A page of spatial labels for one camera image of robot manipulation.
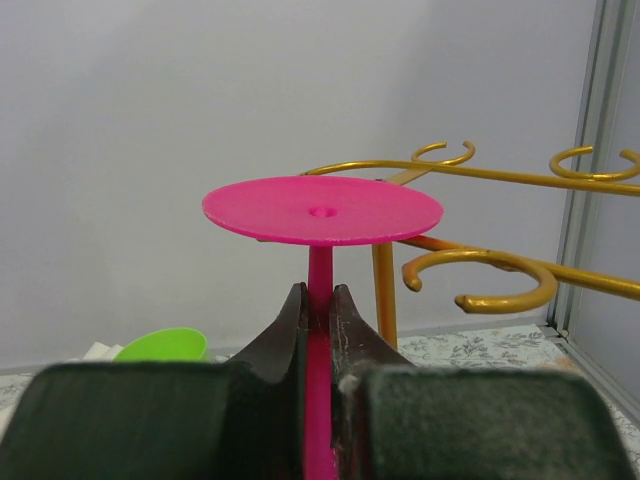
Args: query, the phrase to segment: curved metal hook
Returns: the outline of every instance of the curved metal hook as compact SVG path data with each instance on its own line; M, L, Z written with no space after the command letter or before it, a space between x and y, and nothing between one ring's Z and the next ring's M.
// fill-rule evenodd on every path
M414 292L422 288L418 273L434 265L457 262L479 262L507 271L519 271L538 281L538 286L519 295L479 297L458 295L458 305L466 313L518 313L540 307L553 298L558 282L546 268L518 255L493 250L454 249L427 253L402 266L405 285Z
M447 147L447 142L439 142L432 143L430 145L425 145L422 148L419 148L415 152L411 154L412 162L426 163L428 165L459 165L463 162L466 162L471 157L476 154L475 145L469 140L465 140L462 142L462 145L467 149L467 151L460 155L459 157L449 158L447 160L439 160L439 161L426 161L422 160L420 157L427 152L431 152L433 150L439 150L441 148ZM396 185L406 185L407 183L415 180L416 178L420 178L421 176L429 173L429 170L405 170L404 172L397 173L392 177L386 179L389 183L394 183Z
M427 152L438 150L440 148L447 148L447 142L432 143L431 145L425 145L424 147L419 148L418 150L416 150L411 154L411 161L422 162L422 163L432 163L435 165L459 165L461 163L466 162L476 154L476 146L473 144L473 142L470 142L469 140L465 140L464 142L462 142L462 146L465 147L467 151L464 154L460 155L459 157L450 158L448 160L439 160L435 162L429 162L427 160L422 160L420 157Z
M620 172L576 172L574 170L568 170L560 165L560 162L562 162L562 160L592 152L593 147L577 147L570 148L569 150L564 150L551 157L551 160L549 161L549 168L551 168L551 171L559 177L575 178L580 180L596 180L599 182L616 182L640 175L640 154L632 150L622 150L620 152L620 157L633 163L631 168L622 170Z

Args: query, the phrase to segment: pink rod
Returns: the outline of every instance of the pink rod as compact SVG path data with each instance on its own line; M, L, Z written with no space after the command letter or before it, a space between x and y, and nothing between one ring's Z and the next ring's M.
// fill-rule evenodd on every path
M333 296L332 247L309 249L309 338L304 412L305 480L334 480L331 449L331 343L329 309Z

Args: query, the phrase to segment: center hole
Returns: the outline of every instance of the center hole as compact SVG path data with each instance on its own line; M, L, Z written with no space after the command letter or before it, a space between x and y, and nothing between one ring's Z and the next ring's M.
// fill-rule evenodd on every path
M335 217L338 211L331 207L313 207L309 209L309 215L314 217Z

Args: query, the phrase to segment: gold hook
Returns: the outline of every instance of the gold hook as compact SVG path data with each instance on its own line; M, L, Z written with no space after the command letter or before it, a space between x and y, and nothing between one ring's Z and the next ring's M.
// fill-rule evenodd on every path
M464 154L460 155L459 157L454 157L448 160L440 160L435 162L421 160L420 157L427 152L431 152L433 150L438 150L441 148L446 148L447 142L439 142L439 143L432 143L430 145L425 145L424 147L419 148L418 150L413 152L413 154L411 155L411 161L426 163L428 165L459 165L463 162L466 162L476 154L476 147L469 140L465 140L464 142L462 142L462 145L467 149L467 151ZM397 173L396 175L393 175L392 177L387 178L386 181L389 183L394 183L396 185L406 185L407 183L412 182L417 178L420 178L426 173L429 173L429 170L426 170L426 169L425 170L405 170L404 172Z
M343 172L358 168L404 168L461 177L484 178L501 182L522 183L525 185L539 185L552 188L569 188L572 190L584 190L587 192L612 193L615 195L640 196L640 185L625 183L594 182L575 178L558 178L549 175L534 175L530 173L505 172L501 170L487 170L482 168L458 167L451 165L430 164L424 162L404 162L399 160L364 160L359 162L344 162L334 165L308 170L301 175L326 175L328 173Z
M603 173L588 173L588 172L576 172L573 170L567 170L566 168L560 165L562 160L567 158L571 158L578 155L583 155L585 153L593 152L593 147L577 147L570 148L569 150L564 150L555 154L551 157L551 161L549 162L549 168L551 171L563 178L575 178L580 180L596 180L600 182L615 182L620 180L626 180L628 178L633 178L636 175L640 174L640 155L631 150L622 150L620 152L620 157L625 160L629 160L633 165L631 168L627 170L622 170L621 172L603 172Z
M479 262L507 271L519 271L538 281L530 292L519 295L478 297L458 295L458 305L466 313L517 313L540 307L553 298L558 282L546 268L518 255L493 250L454 249L422 255L402 266L405 285L414 292L422 288L418 273L434 265L456 262Z

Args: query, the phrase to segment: gold metal rack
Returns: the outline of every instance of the gold metal rack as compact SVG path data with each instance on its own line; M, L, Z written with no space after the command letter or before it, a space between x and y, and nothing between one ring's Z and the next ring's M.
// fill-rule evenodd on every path
M432 150L445 148L446 143L426 145L411 156L411 161L365 160L345 162L315 168L302 175L324 175L360 168L398 168L403 171L386 179L397 185L405 185L429 172L459 175L502 182L522 183L544 187L610 193L614 195L640 196L640 185L617 183L640 174L640 154L623 150L620 157L629 160L631 167L619 172L584 173L568 170L561 162L577 155L591 153L590 146L576 147L554 155L549 163L556 176L532 175L479 168L459 167L476 152L473 143L465 141L467 152L459 157L440 162L427 162L421 156ZM400 243L430 250L402 267L405 285L420 291L422 282L418 274L431 266L455 262L480 262L506 271L525 273L538 281L538 287L520 295L479 297L458 295L455 303L467 313L500 314L523 312L548 303L554 296L557 282L598 290L612 295L640 300L640 282L589 272L550 262L530 259L507 252L487 250L469 245L447 242L432 237L417 236ZM397 348L393 247L391 243L373 245L373 272L375 279L378 331L394 348Z

